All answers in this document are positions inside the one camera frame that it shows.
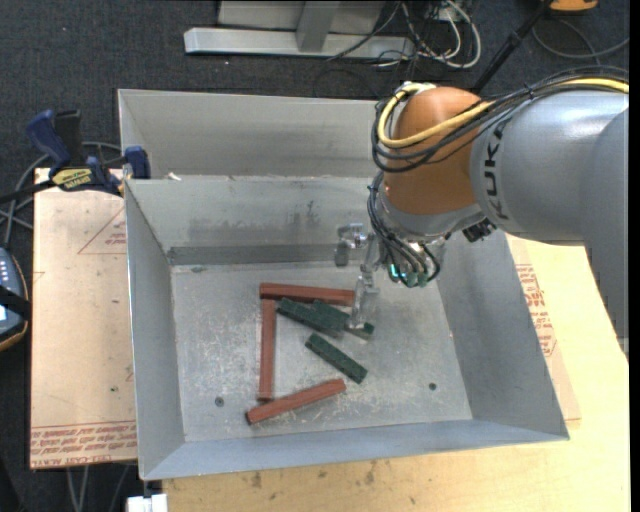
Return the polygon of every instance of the green block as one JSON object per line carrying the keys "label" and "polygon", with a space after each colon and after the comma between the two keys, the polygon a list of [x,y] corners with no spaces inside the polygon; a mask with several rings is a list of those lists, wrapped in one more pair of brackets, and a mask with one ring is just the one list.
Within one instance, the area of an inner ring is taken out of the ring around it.
{"label": "green block", "polygon": [[317,334],[312,334],[304,346],[318,354],[327,363],[337,370],[340,370],[358,384],[360,384],[367,375],[366,368],[356,363],[347,354]]}
{"label": "green block", "polygon": [[312,329],[338,338],[344,330],[344,323],[334,316],[319,313],[291,299],[282,299],[278,303],[278,313],[300,322]]}

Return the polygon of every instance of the wooden block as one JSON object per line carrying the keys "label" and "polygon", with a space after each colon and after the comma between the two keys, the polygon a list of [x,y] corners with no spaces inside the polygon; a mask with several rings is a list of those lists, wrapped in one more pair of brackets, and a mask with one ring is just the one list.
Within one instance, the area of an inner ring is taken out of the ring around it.
{"label": "wooden block", "polygon": [[320,300],[327,304],[337,306],[351,306],[355,298],[353,290],[343,290],[340,288],[319,288],[315,286],[297,286],[291,284],[261,283],[261,299],[291,299],[298,302],[311,303]]}
{"label": "wooden block", "polygon": [[262,302],[262,335],[260,341],[260,382],[258,400],[273,400],[273,374],[276,337],[276,301]]}
{"label": "wooden block", "polygon": [[247,421],[250,425],[253,425],[259,421],[273,418],[285,412],[337,395],[346,389],[347,386],[342,379],[328,380],[317,386],[303,389],[292,395],[254,407],[247,412]]}

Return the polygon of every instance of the wire bundle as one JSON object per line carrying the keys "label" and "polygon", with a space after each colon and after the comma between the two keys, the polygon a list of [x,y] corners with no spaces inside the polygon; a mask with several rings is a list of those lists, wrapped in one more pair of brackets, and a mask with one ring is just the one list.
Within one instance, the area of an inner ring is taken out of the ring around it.
{"label": "wire bundle", "polygon": [[[485,130],[508,117],[526,102],[534,102],[546,96],[571,90],[606,90],[628,94],[628,73],[619,68],[604,66],[583,67],[551,75],[531,86],[515,92],[480,99],[458,115],[436,126],[403,139],[391,136],[392,115],[401,103],[425,89],[424,84],[405,83],[388,100],[376,106],[376,119],[371,130],[373,160],[385,172],[407,172],[425,164],[442,162],[464,145],[444,156],[434,159],[436,152],[473,130],[478,133],[465,143],[469,144]],[[411,150],[436,135],[448,132],[438,142],[422,149]]]}
{"label": "wire bundle", "polygon": [[[510,94],[480,99],[453,118],[420,133],[403,139],[392,138],[391,125],[396,107],[410,96],[433,87],[432,85],[406,83],[398,88],[391,98],[377,104],[376,120],[371,130],[373,159],[381,171],[369,186],[367,211],[371,226],[378,236],[380,263],[387,267],[389,277],[393,281],[401,282],[408,288],[425,286],[438,275],[440,264],[427,243],[410,243],[401,239],[380,218],[377,210],[377,198],[385,172],[407,172],[425,164],[441,162],[463,145],[450,150],[445,156],[438,156],[437,159],[434,159],[437,151],[472,130],[478,130],[478,133],[471,139],[474,140],[480,133],[509,116],[514,109],[526,102],[534,102],[552,94],[571,90],[613,90],[628,94],[629,81],[627,72],[618,68],[597,66],[568,70]],[[413,146],[424,143],[436,135],[442,135],[442,133],[446,133],[446,135],[438,142],[422,149],[411,150]]]}
{"label": "wire bundle", "polygon": [[424,287],[436,278],[440,264],[426,243],[414,248],[385,226],[377,212],[377,198],[384,175],[379,172],[369,186],[367,212],[380,246],[379,262],[387,268],[389,278],[407,288]]}

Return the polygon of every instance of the rectangular bar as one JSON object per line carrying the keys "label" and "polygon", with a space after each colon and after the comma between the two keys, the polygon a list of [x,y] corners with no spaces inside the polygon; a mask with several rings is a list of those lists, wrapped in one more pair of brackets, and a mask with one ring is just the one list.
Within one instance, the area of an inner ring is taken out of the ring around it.
{"label": "rectangular bar", "polygon": [[355,298],[355,292],[353,290],[340,288],[260,283],[260,298],[273,300],[286,298],[309,303],[314,300],[320,300],[327,304],[335,304],[337,306],[351,306]]}
{"label": "rectangular bar", "polygon": [[304,346],[358,384],[367,376],[366,368],[317,334],[312,334]]}
{"label": "rectangular bar", "polygon": [[342,379],[329,380],[317,386],[303,389],[292,395],[254,407],[247,412],[247,421],[250,425],[253,425],[259,421],[273,418],[285,412],[337,395],[346,391],[346,389],[347,386]]}
{"label": "rectangular bar", "polygon": [[264,299],[262,307],[262,335],[260,340],[260,382],[258,400],[273,400],[273,365],[276,337],[276,301]]}
{"label": "rectangular bar", "polygon": [[342,336],[344,322],[332,315],[322,314],[314,309],[306,307],[293,300],[284,298],[277,308],[278,313],[285,315],[296,322],[300,322],[312,329],[324,332],[334,338]]}

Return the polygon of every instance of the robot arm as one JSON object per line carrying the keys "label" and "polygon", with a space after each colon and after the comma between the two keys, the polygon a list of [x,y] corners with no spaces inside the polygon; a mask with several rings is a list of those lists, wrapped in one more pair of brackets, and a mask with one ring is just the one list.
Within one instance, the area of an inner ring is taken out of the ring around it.
{"label": "robot arm", "polygon": [[490,100],[405,84],[372,133],[381,262],[402,269],[389,239],[437,260],[431,244],[478,223],[582,244],[616,332],[628,337],[628,111],[628,82],[616,76],[562,75]]}

